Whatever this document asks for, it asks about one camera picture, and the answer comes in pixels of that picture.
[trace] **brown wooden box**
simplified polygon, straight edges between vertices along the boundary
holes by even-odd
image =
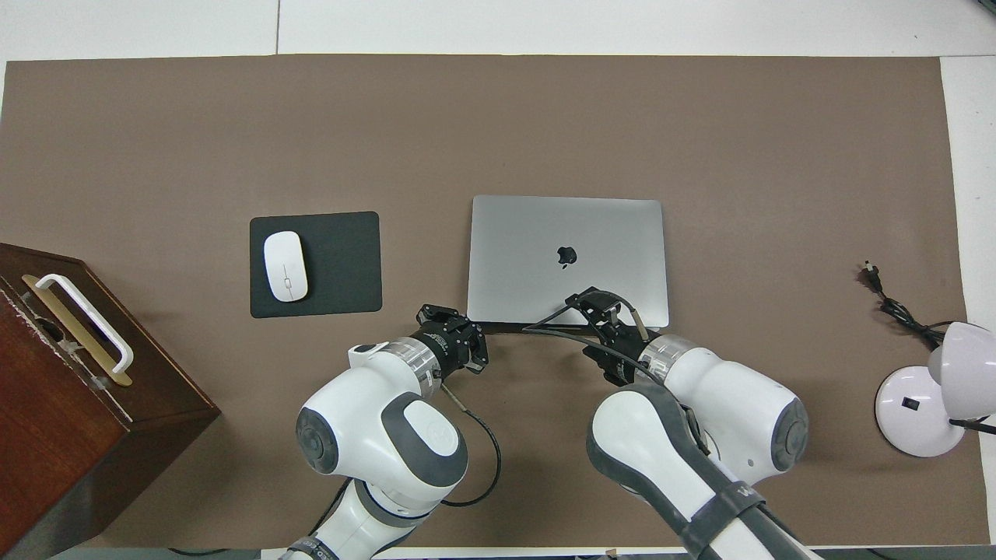
[[[48,274],[70,279],[131,347],[130,386],[95,358],[94,343],[122,353],[70,294],[24,279]],[[56,316],[52,295],[72,318]],[[74,349],[84,341],[93,352]],[[218,414],[86,264],[0,243],[0,556],[48,558],[97,535]]]

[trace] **white handle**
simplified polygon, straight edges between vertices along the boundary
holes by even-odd
[[[73,298],[76,305],[80,306],[80,309],[82,309],[84,313],[90,317],[94,324],[97,325],[97,328],[100,329],[106,337],[108,337],[111,344],[115,345],[115,348],[122,353],[122,358],[118,360],[118,364],[114,366],[114,373],[119,374],[127,369],[127,367],[131,365],[131,360],[134,358],[131,346],[129,346],[127,342],[125,342],[125,339],[118,334],[118,331],[116,331],[115,328],[108,323],[107,319],[105,319],[104,316],[101,315],[101,313],[97,311],[93,305],[91,305],[87,297],[80,292],[79,288],[73,284],[72,280],[61,274],[47,274],[43,276],[37,284],[35,284],[35,287],[45,290],[48,289],[53,282],[57,282],[63,287],[64,290],[66,290],[66,293]]]

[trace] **lamp shade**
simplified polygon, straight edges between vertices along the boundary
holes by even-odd
[[[944,344],[930,354],[930,376],[941,386],[947,414],[975,420],[996,413],[996,336],[982,327],[952,323]]]

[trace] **black cable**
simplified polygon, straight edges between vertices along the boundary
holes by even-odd
[[[532,325],[530,325],[529,327],[526,327],[526,328],[529,329],[531,327],[541,327],[541,326],[543,326],[543,325],[545,325],[545,324],[553,321],[554,319],[560,317],[561,315],[567,313],[568,311],[571,311],[571,306],[570,305],[565,305],[564,307],[558,309],[557,311],[551,313],[550,315],[547,315],[543,319],[540,319],[536,323],[533,323]]]
[[[878,552],[877,550],[875,550],[873,548],[866,548],[865,550],[867,550],[871,554],[874,554],[878,558],[884,558],[884,560],[899,560],[898,558],[896,558],[894,556],[885,556],[884,554]]]
[[[636,330],[639,332],[640,339],[643,340],[644,342],[650,342],[649,335],[646,333],[646,327],[643,325],[643,319],[639,317],[639,312],[636,310],[636,307],[634,307],[629,301],[627,301],[626,298],[615,292],[610,292],[608,290],[594,290],[589,293],[607,295],[625,305],[626,309],[629,311],[629,316],[632,317],[633,322],[636,324]],[[594,324],[592,324],[592,320],[588,317],[588,314],[582,313],[582,315],[585,316],[585,319],[588,320],[588,324],[591,325],[593,329],[595,329],[596,333],[598,333],[599,339],[602,340],[603,343],[607,344],[609,341],[607,341],[605,337],[602,336],[602,332],[599,331]],[[548,320],[540,321],[540,324],[546,323],[547,321]]]
[[[886,296],[885,292],[882,291],[881,278],[878,276],[877,266],[865,261],[865,268],[862,269],[862,274],[864,275],[865,280],[869,283],[869,287],[881,298],[881,305],[879,305],[878,308],[883,313],[889,315],[892,319],[895,319],[896,323],[920,337],[931,351],[940,346],[940,344],[944,341],[944,331],[938,331],[937,328],[950,325],[954,321],[942,321],[931,325],[921,325],[913,319],[913,315],[909,313],[906,306]]]
[[[179,554],[180,556],[210,556],[212,554],[220,554],[222,552],[227,552],[231,550],[230,548],[215,548],[214,550],[205,550],[204,552],[190,552],[189,550],[180,550],[178,548],[167,548],[169,552],[173,554]]]
[[[623,354],[622,352],[613,350],[613,349],[609,348],[608,346],[606,346],[604,344],[599,344],[597,342],[592,342],[592,341],[590,341],[590,340],[588,340],[586,338],[575,336],[575,335],[572,335],[570,333],[565,333],[563,331],[555,331],[553,329],[536,329],[534,327],[535,327],[534,325],[530,325],[529,327],[526,327],[525,329],[523,329],[522,332],[523,333],[528,333],[528,334],[531,334],[531,335],[547,335],[547,336],[551,336],[551,337],[560,337],[562,339],[568,339],[568,340],[573,340],[574,342],[580,342],[581,344],[587,344],[588,346],[591,346],[592,348],[597,348],[597,349],[599,349],[599,350],[601,350],[601,351],[603,351],[605,353],[611,354],[612,356],[615,356],[616,358],[619,358],[620,360],[626,362],[627,364],[630,364],[634,368],[637,368],[641,372],[644,372],[652,380],[655,379],[654,375],[650,372],[650,370],[648,370],[646,368],[646,366],[644,366],[640,362],[637,362],[633,358],[630,358],[626,354]]]
[[[339,503],[339,500],[343,497],[343,494],[346,493],[346,488],[349,487],[350,482],[353,482],[353,478],[351,476],[347,476],[346,480],[343,481],[343,485],[336,491],[336,497],[332,498],[332,502],[329,504],[329,507],[325,508],[325,512],[322,513],[322,516],[315,522],[315,526],[312,527],[312,530],[308,531],[309,535],[314,535],[315,531],[322,526],[322,523],[325,523],[325,518],[329,516],[332,508],[336,507],[336,504]]]
[[[983,433],[989,433],[991,435],[996,435],[996,426],[989,425],[987,423],[982,423],[985,419],[979,420],[948,420],[951,425],[957,425],[958,427],[964,427],[965,429],[973,429],[975,431],[981,431]]]
[[[495,475],[491,479],[491,484],[488,486],[486,490],[484,490],[484,492],[481,493],[481,495],[477,496],[476,498],[469,499],[467,501],[450,501],[444,499],[440,502],[443,505],[448,505],[450,507],[467,507],[468,505],[474,505],[475,503],[491,495],[491,492],[495,489],[495,486],[498,485],[498,479],[501,477],[501,446],[498,444],[498,438],[495,437],[495,433],[491,431],[491,428],[488,427],[488,424],[484,423],[484,420],[482,420],[480,416],[468,410],[467,407],[465,407],[463,403],[460,402],[460,399],[458,399],[456,395],[454,395],[453,392],[451,392],[446,385],[442,386],[442,389],[446,392],[447,395],[449,395],[451,399],[453,399],[456,405],[460,407],[461,412],[473,418],[474,421],[479,423],[480,426],[484,428],[484,431],[487,432],[488,437],[491,438],[491,444],[495,448]]]
[[[779,519],[777,515],[775,515],[775,512],[768,507],[767,503],[761,502],[760,504],[758,504],[757,508],[761,510],[761,513],[764,513],[764,515],[768,519],[771,519],[771,522],[774,523],[776,526],[778,526],[779,529],[785,531],[785,534],[789,535],[790,537],[796,539],[799,542],[802,542],[802,540],[798,536],[796,536],[795,533],[792,532],[792,529],[790,529],[788,525],[783,523],[782,520]]]

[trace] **lamp base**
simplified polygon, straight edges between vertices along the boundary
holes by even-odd
[[[965,428],[948,423],[940,385],[921,366],[885,378],[875,396],[874,415],[893,447],[917,457],[945,454],[965,435]]]

